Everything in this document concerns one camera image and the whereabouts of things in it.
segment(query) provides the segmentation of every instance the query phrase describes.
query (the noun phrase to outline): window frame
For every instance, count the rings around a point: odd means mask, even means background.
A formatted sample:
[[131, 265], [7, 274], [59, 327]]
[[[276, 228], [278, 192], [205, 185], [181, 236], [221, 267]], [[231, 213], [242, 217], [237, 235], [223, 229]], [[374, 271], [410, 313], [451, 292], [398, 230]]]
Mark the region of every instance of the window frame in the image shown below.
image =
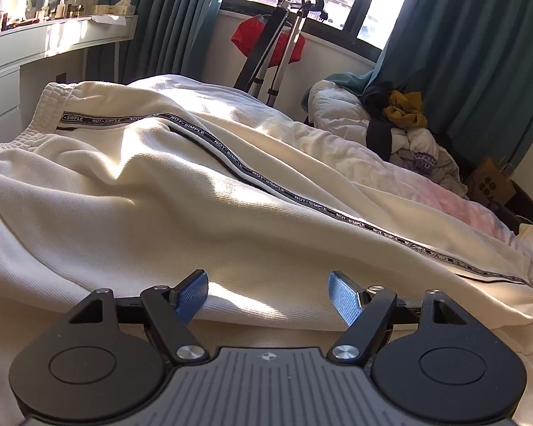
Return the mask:
[[[357, 38], [372, 1], [354, 0], [350, 14], [341, 30], [309, 17], [304, 23], [303, 32], [347, 49], [365, 59], [377, 62], [381, 54], [381, 49], [374, 47], [367, 41]], [[274, 6], [249, 0], [223, 0], [221, 9], [247, 16], [258, 16], [272, 14]], [[294, 20], [293, 13], [290, 14], [289, 20], [290, 22]]]

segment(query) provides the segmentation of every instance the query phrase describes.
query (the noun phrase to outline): teal curtain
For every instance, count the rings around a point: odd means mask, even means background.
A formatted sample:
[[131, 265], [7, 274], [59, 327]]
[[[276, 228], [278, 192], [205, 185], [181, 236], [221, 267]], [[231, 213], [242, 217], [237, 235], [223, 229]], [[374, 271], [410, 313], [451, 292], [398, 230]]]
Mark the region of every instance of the teal curtain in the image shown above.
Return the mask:
[[421, 91], [429, 128], [473, 163], [533, 142], [533, 0], [405, 0], [371, 83]]
[[[200, 79], [221, 0], [131, 1], [138, 8], [138, 24], [135, 38], [121, 43], [119, 81], [127, 84], [161, 73]], [[87, 79], [113, 78], [114, 45], [91, 49]]]

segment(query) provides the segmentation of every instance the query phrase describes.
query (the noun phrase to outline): white drawer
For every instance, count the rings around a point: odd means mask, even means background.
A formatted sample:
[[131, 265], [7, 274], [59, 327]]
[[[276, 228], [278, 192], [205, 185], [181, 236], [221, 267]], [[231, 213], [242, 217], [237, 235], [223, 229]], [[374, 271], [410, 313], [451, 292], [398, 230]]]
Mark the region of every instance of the white drawer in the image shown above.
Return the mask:
[[0, 72], [66, 51], [134, 38], [137, 16], [107, 17], [110, 24], [95, 22], [89, 16], [0, 33]]
[[0, 115], [20, 105], [20, 71], [0, 76]]
[[23, 131], [20, 109], [15, 108], [0, 115], [0, 142], [10, 142]]

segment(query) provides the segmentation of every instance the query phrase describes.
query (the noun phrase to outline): white duvet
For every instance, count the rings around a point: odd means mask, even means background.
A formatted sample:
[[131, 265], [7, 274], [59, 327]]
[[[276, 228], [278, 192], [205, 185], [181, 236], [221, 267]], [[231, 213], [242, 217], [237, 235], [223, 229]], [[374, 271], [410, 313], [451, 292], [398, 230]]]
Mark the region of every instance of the white duvet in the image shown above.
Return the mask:
[[211, 285], [192, 330], [210, 349], [327, 349], [344, 329], [331, 270], [405, 297], [444, 290], [523, 360], [515, 420], [533, 425], [533, 230], [499, 226], [499, 240], [376, 189], [380, 177], [408, 183], [372, 155], [177, 76], [49, 85], [30, 127], [0, 144], [0, 426], [21, 419], [13, 357], [58, 312], [100, 287], [137, 295], [196, 268]]
[[[370, 116], [359, 99], [333, 82], [322, 80], [310, 90], [308, 113], [314, 126], [346, 141], [365, 148], [365, 138]], [[373, 152], [366, 152], [364, 162], [371, 163], [360, 176], [366, 186], [393, 193], [408, 200], [423, 203], [450, 214], [462, 222], [490, 234], [503, 242], [513, 242], [509, 230], [496, 216], [483, 206], [467, 201], [466, 186], [460, 182], [458, 166], [446, 150], [438, 145], [425, 128], [392, 130], [391, 164], [382, 162]], [[351, 149], [351, 144], [337, 140], [335, 145]], [[406, 155], [414, 152], [432, 155], [436, 160], [430, 177], [406, 171]], [[458, 200], [454, 195], [466, 200]]]

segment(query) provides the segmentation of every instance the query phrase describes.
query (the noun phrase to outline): cardboard box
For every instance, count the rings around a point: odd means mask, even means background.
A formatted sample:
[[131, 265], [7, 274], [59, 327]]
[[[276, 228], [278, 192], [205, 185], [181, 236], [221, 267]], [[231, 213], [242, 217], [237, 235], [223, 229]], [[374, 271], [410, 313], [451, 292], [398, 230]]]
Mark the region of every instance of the cardboard box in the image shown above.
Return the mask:
[[108, 14], [108, 10], [111, 6], [109, 6], [108, 4], [98, 4], [98, 5], [95, 5], [93, 11], [91, 12], [91, 14], [93, 15], [105, 15], [105, 14]]
[[492, 201], [505, 205], [516, 193], [510, 177], [486, 157], [466, 181], [468, 196], [485, 207]]
[[136, 6], [129, 5], [113, 5], [108, 7], [108, 13], [118, 16], [133, 16], [136, 11]]

